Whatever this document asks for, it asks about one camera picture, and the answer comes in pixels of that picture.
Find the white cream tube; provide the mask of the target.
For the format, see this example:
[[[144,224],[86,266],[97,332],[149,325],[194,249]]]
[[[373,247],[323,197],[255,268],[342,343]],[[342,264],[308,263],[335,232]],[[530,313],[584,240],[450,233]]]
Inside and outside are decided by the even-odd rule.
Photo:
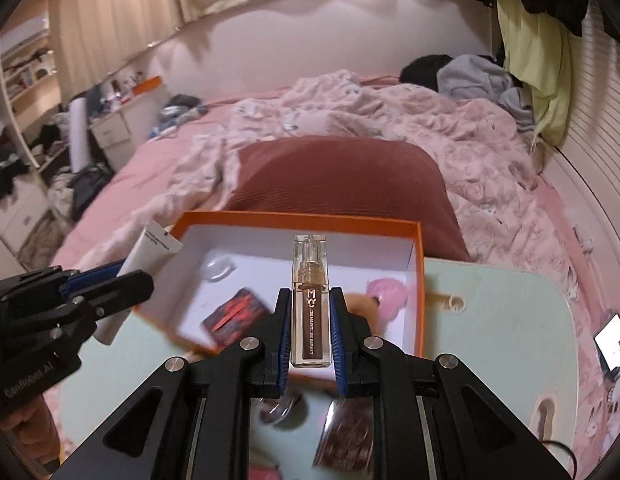
[[[112,290],[98,305],[96,330],[93,337],[110,346],[131,309],[150,299],[154,277],[182,249],[183,244],[156,221],[147,223],[124,260]]]

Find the light green hanging garment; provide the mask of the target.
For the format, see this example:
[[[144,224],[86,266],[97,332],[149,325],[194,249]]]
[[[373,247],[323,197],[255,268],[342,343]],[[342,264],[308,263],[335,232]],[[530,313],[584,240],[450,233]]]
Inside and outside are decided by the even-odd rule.
[[[505,69],[526,84],[534,111],[534,132],[560,145],[572,99],[569,32],[546,13],[531,14],[522,0],[496,0],[505,51]]]

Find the pink round item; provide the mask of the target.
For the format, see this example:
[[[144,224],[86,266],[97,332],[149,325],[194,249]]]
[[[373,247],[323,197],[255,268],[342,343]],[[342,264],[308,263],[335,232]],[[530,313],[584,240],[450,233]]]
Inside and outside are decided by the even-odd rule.
[[[396,318],[408,301],[408,289],[394,278],[378,278],[366,284],[366,294],[378,301],[380,319],[388,323]]]

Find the grey clothes pile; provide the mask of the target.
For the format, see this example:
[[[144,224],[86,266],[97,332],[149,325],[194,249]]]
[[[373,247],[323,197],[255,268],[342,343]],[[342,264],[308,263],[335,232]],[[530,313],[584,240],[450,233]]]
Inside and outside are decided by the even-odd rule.
[[[488,58],[463,54],[438,70],[438,92],[455,101],[484,99],[510,114],[519,132],[534,131],[531,96],[504,68]]]

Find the white figurine keychain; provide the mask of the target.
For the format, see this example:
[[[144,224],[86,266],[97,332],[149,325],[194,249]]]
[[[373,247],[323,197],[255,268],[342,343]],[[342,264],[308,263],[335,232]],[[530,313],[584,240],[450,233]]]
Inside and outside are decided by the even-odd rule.
[[[292,428],[306,418],[306,401],[299,390],[289,390],[278,399],[262,399],[258,403],[258,419],[266,426]]]

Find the clear round compact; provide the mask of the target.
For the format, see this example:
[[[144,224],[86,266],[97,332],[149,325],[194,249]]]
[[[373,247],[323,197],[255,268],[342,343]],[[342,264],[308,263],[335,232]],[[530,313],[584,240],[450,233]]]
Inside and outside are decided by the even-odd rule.
[[[202,263],[202,277],[208,282],[224,280],[234,270],[233,260],[223,252],[208,252]]]

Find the black clothes on bed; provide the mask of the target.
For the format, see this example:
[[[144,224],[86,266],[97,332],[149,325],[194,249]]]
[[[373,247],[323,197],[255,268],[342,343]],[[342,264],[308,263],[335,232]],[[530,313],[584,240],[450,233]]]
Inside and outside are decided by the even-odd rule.
[[[402,84],[416,84],[438,91],[437,73],[452,61],[446,54],[425,55],[406,66],[399,75]]]

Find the dark red pillow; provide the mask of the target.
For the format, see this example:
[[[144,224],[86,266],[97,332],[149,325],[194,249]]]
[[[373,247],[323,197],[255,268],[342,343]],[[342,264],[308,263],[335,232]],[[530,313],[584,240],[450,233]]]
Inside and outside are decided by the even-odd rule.
[[[402,142],[307,136],[250,144],[223,208],[417,222],[427,257],[470,261],[439,167]]]

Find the red black mahjong tile box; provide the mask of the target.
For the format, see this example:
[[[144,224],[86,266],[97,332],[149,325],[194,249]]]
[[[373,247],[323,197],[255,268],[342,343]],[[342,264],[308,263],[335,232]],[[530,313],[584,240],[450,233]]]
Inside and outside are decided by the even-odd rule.
[[[214,312],[203,319],[202,326],[219,347],[227,347],[243,337],[263,315],[268,306],[250,289],[241,288]]]

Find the gold lip gloss tube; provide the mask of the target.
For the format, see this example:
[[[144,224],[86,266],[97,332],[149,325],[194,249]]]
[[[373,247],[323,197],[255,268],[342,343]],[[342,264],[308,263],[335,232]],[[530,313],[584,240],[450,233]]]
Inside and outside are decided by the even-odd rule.
[[[293,367],[328,367],[331,364],[331,308],[324,235],[295,236],[292,293],[290,364]]]

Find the white bedside drawer cabinet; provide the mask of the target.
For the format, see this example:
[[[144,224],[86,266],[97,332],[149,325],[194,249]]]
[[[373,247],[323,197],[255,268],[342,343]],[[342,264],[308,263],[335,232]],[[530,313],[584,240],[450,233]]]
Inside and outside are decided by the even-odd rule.
[[[138,118],[125,110],[117,110],[92,122],[91,132],[115,172],[130,162],[141,144]]]

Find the orange cardboard box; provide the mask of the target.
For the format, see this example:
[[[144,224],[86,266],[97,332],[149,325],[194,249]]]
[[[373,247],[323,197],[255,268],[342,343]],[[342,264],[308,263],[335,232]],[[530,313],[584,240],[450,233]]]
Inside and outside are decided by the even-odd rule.
[[[267,212],[188,211],[172,234],[182,250],[155,278],[138,315],[169,338],[203,352],[217,344],[203,320],[242,287],[268,307],[282,288],[323,282],[363,294],[379,278],[406,285],[406,301],[383,335],[404,351],[424,350],[425,275],[418,223]]]

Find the pink floral quilt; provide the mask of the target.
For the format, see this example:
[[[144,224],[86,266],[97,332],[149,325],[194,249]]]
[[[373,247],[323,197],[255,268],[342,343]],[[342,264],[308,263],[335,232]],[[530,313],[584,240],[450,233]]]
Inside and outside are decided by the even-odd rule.
[[[202,118],[143,143],[94,200],[55,255],[89,269],[127,255],[147,221],[224,209],[240,150],[307,136],[415,145],[436,162],[470,261],[545,276],[567,296],[578,341],[576,455],[603,454],[605,388],[593,341],[598,298],[563,203],[537,174],[514,118],[484,99],[453,101],[391,78],[349,70],[302,78],[267,96],[214,104]]]

